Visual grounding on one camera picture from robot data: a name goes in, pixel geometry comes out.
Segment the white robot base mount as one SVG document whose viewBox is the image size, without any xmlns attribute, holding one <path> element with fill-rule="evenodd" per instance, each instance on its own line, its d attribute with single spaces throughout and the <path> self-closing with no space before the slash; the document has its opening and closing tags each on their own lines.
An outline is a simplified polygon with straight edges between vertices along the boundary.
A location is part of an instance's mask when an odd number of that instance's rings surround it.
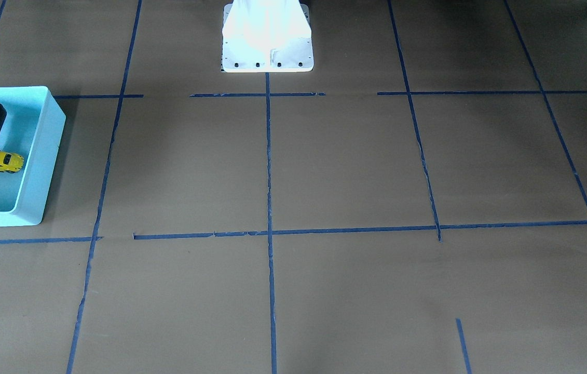
<svg viewBox="0 0 587 374">
<path fill-rule="evenodd" d="M 314 69 L 310 10 L 301 1 L 233 1 L 224 6 L 225 73 L 298 73 Z"/>
</svg>

